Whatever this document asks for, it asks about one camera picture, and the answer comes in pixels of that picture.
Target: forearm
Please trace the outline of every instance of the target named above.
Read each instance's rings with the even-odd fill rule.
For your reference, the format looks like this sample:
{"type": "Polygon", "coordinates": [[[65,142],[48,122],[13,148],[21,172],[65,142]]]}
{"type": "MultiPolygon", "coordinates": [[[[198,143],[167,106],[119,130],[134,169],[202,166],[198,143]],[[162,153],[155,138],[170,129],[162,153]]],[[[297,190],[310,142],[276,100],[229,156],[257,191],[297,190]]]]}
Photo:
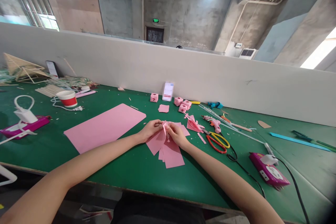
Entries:
{"type": "Polygon", "coordinates": [[[53,176],[57,180],[62,180],[62,184],[71,188],[139,144],[140,140],[140,136],[135,134],[99,146],[71,159],[50,172],[47,176],[53,176]]]}
{"type": "Polygon", "coordinates": [[[0,218],[0,224],[51,223],[71,187],[85,180],[140,141],[141,136],[138,134],[119,139],[89,150],[57,167],[25,193],[0,218]]]}
{"type": "Polygon", "coordinates": [[[229,167],[192,144],[187,144],[183,149],[202,166],[251,223],[264,223],[265,220],[269,223],[283,223],[272,206],[229,167]]]}

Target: door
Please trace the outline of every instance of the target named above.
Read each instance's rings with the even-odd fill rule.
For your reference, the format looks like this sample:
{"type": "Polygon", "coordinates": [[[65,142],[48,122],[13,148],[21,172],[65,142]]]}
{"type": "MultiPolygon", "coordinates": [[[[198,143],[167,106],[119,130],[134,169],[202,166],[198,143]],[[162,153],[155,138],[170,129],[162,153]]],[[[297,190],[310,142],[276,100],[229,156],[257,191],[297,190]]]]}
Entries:
{"type": "Polygon", "coordinates": [[[146,40],[151,42],[163,43],[164,29],[147,27],[146,40]]]}

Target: hand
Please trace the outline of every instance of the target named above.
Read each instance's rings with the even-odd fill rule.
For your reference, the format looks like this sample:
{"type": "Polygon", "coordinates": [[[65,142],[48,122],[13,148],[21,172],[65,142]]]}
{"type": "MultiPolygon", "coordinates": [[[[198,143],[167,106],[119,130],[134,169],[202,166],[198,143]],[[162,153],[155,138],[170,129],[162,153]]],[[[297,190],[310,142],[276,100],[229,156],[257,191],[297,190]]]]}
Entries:
{"type": "Polygon", "coordinates": [[[184,136],[181,128],[176,124],[171,122],[169,125],[166,125],[166,130],[169,133],[169,135],[173,138],[174,142],[182,149],[184,149],[190,144],[188,139],[184,136]]]}
{"type": "Polygon", "coordinates": [[[162,121],[159,119],[149,121],[142,130],[139,131],[138,135],[140,137],[140,143],[144,143],[154,135],[156,132],[163,129],[161,125],[162,121]]]}

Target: red paper cup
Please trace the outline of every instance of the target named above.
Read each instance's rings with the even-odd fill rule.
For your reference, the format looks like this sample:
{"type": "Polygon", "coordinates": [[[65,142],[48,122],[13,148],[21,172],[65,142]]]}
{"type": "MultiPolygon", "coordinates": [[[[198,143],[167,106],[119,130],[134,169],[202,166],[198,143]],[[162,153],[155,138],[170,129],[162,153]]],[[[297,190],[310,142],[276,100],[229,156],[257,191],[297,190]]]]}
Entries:
{"type": "Polygon", "coordinates": [[[75,91],[61,91],[56,94],[65,107],[77,106],[77,99],[75,91]]]}

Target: blue tool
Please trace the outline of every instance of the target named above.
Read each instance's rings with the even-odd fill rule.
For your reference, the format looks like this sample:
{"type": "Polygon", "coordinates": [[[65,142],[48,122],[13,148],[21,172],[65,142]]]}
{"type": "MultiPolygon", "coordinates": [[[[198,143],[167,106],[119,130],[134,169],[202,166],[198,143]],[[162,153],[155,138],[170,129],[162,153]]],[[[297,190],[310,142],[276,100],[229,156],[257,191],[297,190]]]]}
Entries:
{"type": "Polygon", "coordinates": [[[213,109],[214,107],[216,107],[216,104],[215,104],[215,103],[208,102],[208,106],[210,106],[210,108],[213,109]]]}
{"type": "Polygon", "coordinates": [[[223,107],[223,104],[222,104],[222,103],[220,103],[220,102],[217,102],[217,103],[216,103],[216,108],[218,108],[218,109],[220,108],[220,109],[221,109],[222,107],[223,107]]]}
{"type": "Polygon", "coordinates": [[[282,139],[285,139],[285,140],[288,140],[288,141],[292,141],[292,142],[295,142],[295,143],[298,143],[298,144],[303,144],[303,145],[307,145],[307,146],[314,147],[314,148],[317,148],[317,149],[322,149],[322,150],[325,150],[325,151],[330,151],[327,148],[324,148],[324,147],[322,147],[320,145],[315,145],[313,143],[297,140],[297,139],[294,139],[294,138],[290,138],[288,136],[283,136],[283,135],[275,134],[275,133],[272,133],[272,132],[270,132],[270,134],[272,136],[274,136],[274,137],[282,138],[282,139]]]}

